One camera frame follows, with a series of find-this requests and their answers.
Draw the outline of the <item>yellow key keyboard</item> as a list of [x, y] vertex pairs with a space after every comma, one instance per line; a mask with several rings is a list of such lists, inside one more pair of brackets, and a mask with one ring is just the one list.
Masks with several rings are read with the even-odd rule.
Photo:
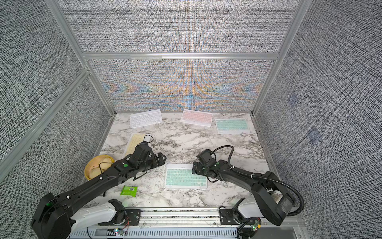
[[143, 142], [144, 137], [145, 137], [145, 134], [141, 134], [141, 133], [132, 134], [124, 150], [123, 156], [125, 157], [129, 154], [133, 154], [136, 146], [140, 144], [141, 142]]

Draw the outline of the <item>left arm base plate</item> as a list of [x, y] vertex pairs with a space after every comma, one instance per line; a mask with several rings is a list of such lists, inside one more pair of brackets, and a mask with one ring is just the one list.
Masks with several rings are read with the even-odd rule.
[[140, 217], [140, 209], [127, 209], [124, 211], [117, 211], [116, 215], [109, 222], [99, 223], [99, 226], [138, 226]]

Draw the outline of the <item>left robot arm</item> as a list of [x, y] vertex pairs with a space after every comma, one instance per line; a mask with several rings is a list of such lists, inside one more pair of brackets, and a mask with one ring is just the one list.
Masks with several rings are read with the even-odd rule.
[[31, 220], [31, 227], [39, 239], [65, 239], [75, 224], [72, 218], [83, 206], [105, 191], [122, 184], [139, 172], [163, 166], [167, 157], [147, 153], [136, 161], [131, 156], [116, 161], [102, 175], [57, 196], [43, 196]]

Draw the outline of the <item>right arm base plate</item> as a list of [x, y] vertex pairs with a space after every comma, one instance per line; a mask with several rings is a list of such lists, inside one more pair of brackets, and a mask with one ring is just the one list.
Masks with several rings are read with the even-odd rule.
[[258, 219], [256, 217], [251, 217], [247, 219], [243, 215], [241, 215], [237, 209], [233, 208], [219, 207], [218, 212], [220, 224], [225, 226], [242, 225], [246, 221], [249, 221], [249, 223], [254, 223], [255, 220]]

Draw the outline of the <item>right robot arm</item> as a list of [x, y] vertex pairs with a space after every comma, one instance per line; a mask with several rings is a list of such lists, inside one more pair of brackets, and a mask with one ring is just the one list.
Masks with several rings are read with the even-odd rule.
[[200, 162], [194, 162], [192, 174], [233, 183], [251, 192], [261, 214], [276, 226], [281, 225], [285, 217], [301, 213], [305, 206], [302, 195], [292, 186], [280, 181], [270, 171], [265, 174], [251, 173], [229, 166], [227, 162], [221, 160], [211, 168]]

